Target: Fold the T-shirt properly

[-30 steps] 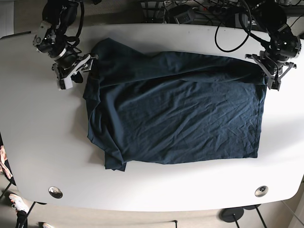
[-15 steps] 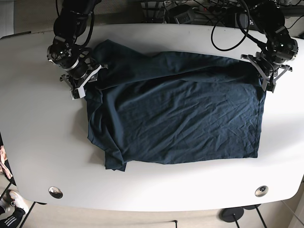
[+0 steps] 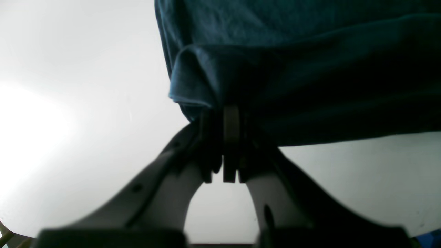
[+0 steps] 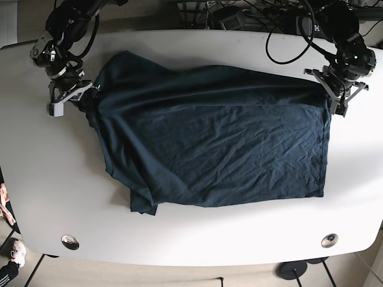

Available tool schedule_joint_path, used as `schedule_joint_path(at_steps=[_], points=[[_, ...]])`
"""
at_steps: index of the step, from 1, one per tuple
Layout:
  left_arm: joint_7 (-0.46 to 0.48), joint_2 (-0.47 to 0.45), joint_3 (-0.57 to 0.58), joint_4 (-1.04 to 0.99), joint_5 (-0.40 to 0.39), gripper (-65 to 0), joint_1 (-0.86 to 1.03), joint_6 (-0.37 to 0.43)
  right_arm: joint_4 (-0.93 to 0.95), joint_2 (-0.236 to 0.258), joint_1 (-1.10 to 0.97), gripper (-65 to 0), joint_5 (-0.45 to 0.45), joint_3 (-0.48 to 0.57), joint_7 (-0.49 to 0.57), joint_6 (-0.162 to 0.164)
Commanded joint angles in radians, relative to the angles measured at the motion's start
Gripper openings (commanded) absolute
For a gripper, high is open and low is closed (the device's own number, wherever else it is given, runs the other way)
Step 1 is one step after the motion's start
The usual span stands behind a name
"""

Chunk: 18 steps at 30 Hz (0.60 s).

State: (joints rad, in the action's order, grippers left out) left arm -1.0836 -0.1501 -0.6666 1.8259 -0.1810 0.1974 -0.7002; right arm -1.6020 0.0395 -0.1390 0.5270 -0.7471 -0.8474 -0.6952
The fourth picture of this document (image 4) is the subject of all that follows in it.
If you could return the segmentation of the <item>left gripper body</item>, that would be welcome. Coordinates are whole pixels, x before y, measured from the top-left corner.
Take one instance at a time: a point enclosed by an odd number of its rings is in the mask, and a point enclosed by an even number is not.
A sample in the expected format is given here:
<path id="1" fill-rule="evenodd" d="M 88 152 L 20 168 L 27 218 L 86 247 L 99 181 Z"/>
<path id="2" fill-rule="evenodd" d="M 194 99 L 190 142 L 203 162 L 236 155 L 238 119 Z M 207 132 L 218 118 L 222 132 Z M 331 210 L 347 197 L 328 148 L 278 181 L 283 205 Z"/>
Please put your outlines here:
<path id="1" fill-rule="evenodd" d="M 354 79 L 342 78 L 336 75 L 332 67 L 318 69 L 305 69 L 304 74 L 312 75 L 324 87 L 331 99 L 331 108 L 347 108 L 350 101 L 362 90 L 369 90 L 369 85 L 359 82 L 359 76 Z"/>

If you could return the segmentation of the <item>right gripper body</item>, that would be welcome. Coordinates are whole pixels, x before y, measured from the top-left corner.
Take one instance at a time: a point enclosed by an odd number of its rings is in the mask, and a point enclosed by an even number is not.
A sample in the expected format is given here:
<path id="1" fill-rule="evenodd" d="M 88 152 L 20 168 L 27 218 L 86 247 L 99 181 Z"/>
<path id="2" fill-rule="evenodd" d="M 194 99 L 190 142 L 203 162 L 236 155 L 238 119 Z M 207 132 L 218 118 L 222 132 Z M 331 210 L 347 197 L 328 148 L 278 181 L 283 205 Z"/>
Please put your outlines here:
<path id="1" fill-rule="evenodd" d="M 91 80 L 84 79 L 85 73 L 77 75 L 64 74 L 52 79 L 49 83 L 50 104 L 65 103 L 66 101 L 79 102 L 83 94 L 89 89 L 100 89 Z"/>

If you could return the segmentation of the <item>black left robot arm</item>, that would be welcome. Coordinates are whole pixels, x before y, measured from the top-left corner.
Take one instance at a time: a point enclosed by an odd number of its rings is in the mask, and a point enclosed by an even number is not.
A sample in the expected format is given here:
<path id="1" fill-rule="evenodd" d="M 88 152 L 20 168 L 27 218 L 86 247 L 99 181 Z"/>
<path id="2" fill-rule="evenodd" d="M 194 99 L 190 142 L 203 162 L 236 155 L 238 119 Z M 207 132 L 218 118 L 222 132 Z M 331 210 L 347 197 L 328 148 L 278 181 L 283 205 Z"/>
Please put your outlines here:
<path id="1" fill-rule="evenodd" d="M 361 77 L 368 77 L 376 68 L 375 52 L 364 43 L 359 33 L 357 16 L 345 1 L 308 1 L 309 13 L 315 17 L 312 21 L 319 25 L 325 38 L 334 43 L 336 54 L 312 43 L 312 37 L 303 31 L 302 20 L 298 21 L 299 30 L 305 41 L 322 54 L 329 62 L 321 71 L 305 70 L 313 75 L 325 88 L 331 98 L 331 113 L 345 115 L 348 102 L 363 89 L 368 90 Z"/>

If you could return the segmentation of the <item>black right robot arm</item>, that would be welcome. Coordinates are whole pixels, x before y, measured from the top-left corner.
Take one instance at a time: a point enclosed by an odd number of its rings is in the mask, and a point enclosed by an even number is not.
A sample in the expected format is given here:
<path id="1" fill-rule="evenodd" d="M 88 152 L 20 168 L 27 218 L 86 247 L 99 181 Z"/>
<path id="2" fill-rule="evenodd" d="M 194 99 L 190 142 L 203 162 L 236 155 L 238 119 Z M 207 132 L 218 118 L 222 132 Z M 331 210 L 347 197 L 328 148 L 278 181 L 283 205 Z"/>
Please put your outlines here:
<path id="1" fill-rule="evenodd" d="M 99 27 L 99 12 L 106 1 L 63 1 L 49 15 L 45 30 L 31 48 L 33 63 L 45 69 L 50 79 L 50 103 L 79 101 L 93 83 L 84 80 L 83 58 L 88 54 Z M 70 52 L 95 20 L 90 40 L 81 54 Z"/>

